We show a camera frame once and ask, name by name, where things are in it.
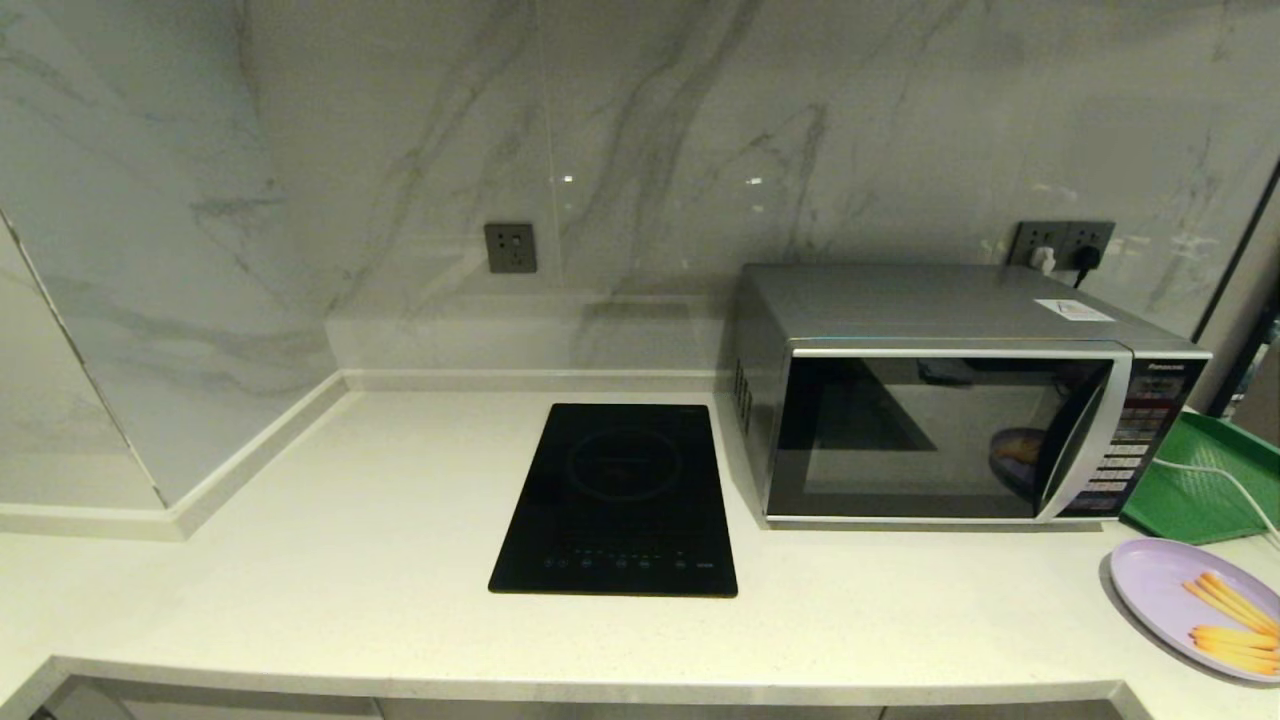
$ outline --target purple plate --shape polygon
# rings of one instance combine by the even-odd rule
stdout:
[[[1120,598],[1160,639],[1201,665],[1245,680],[1280,685],[1280,675],[1260,675],[1239,670],[1201,652],[1190,638],[1196,625],[1219,625],[1251,632],[1244,625],[1210,607],[1183,588],[1201,573],[1222,578],[1242,597],[1275,618],[1280,615],[1280,596],[1262,580],[1226,560],[1180,542],[1139,538],[1111,551],[1111,579]]]

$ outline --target microwave door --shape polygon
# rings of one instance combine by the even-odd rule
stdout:
[[[1043,510],[1071,466],[1071,459],[1084,445],[1085,429],[1093,421],[1102,401],[1110,368],[1098,368],[1084,383],[1071,391],[1044,433],[1036,464],[1037,510]]]
[[[1098,374],[1103,377],[1097,378],[1098,382],[1089,383],[1093,387],[1088,400],[1080,415],[1070,423],[1070,429],[1053,438],[1050,437],[1052,432],[1046,434],[1046,442],[1052,439],[1055,445],[1061,443],[1061,448],[1047,454],[1052,468],[1041,474],[1042,468],[1037,466],[1037,473],[1044,482],[1037,521],[1052,520],[1060,515],[1085,489],[1107,454],[1124,410],[1133,356],[1117,354],[1110,365],[1110,372],[1100,370]]]
[[[767,516],[1038,521],[1050,488],[1074,487],[1074,448],[1088,446],[1076,438],[1089,437],[1096,391],[1116,387],[1121,354],[796,357]]]

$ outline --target sticker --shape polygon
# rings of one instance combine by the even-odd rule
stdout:
[[[1050,310],[1057,313],[1059,315],[1066,318],[1068,320],[1083,322],[1083,323],[1114,323],[1115,319],[1102,313],[1098,313],[1093,307],[1080,302],[1079,300],[1037,300],[1041,305],[1048,307]]]

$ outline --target microwave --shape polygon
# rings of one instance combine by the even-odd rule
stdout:
[[[774,525],[1117,518],[1211,357],[997,265],[746,265],[728,332]]]

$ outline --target induction cooktop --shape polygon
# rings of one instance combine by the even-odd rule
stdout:
[[[736,596],[707,407],[553,405],[489,589]]]

